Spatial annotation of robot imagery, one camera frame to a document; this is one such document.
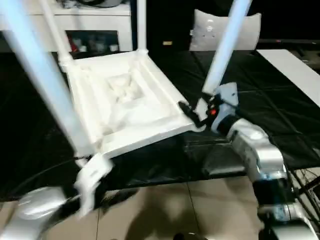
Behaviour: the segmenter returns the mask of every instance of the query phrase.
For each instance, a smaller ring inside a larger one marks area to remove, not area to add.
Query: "white shelf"
[[[30,15],[43,15],[43,10],[39,4],[39,0],[23,0]],[[92,16],[131,16],[130,4],[122,3],[115,7],[108,8],[70,8],[61,7],[56,0],[48,0],[51,2],[51,9],[54,15],[92,15]]]

